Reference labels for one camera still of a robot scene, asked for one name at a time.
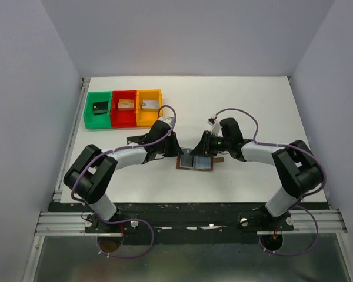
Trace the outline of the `black VIP card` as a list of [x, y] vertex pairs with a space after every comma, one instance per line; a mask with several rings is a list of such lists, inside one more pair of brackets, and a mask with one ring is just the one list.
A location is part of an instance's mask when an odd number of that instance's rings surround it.
[[126, 141], [127, 141], [127, 144], [136, 143], [141, 145], [144, 143], [145, 138], [146, 138], [146, 135], [129, 136], [127, 137]]

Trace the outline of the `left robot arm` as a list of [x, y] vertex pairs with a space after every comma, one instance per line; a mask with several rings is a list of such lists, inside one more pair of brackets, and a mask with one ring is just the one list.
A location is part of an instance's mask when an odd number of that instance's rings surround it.
[[106, 194], [114, 172], [154, 161], [158, 155], [182, 155], [175, 124], [174, 117], [159, 118], [147, 134], [134, 136], [126, 146], [116, 149], [102, 150], [88, 145], [65, 173], [63, 183], [70, 188], [71, 197], [86, 203], [99, 216], [98, 224], [104, 231], [114, 231], [119, 223], [118, 209]]

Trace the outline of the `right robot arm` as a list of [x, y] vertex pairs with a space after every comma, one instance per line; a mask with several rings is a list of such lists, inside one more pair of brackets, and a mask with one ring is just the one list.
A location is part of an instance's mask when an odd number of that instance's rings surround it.
[[257, 143], [244, 139], [234, 118], [220, 122], [210, 119], [209, 122], [212, 130], [203, 132], [190, 155], [214, 157], [218, 153], [228, 152], [240, 162], [264, 163], [276, 168], [281, 187], [266, 202], [265, 212], [259, 215], [259, 224], [263, 229], [274, 229], [280, 224], [280, 216], [311, 195], [311, 190], [325, 184], [326, 174], [305, 142], [296, 140], [286, 145]]

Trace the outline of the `brown leather card holder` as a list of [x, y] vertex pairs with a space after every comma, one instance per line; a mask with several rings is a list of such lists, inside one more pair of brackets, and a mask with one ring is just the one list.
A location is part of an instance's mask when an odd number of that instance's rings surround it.
[[223, 157], [206, 157], [206, 156], [193, 156], [194, 164], [193, 168], [181, 168], [179, 166], [180, 156], [177, 157], [176, 168], [179, 170], [192, 170], [192, 171], [200, 171], [200, 172], [210, 172], [214, 169], [214, 164], [224, 162]]

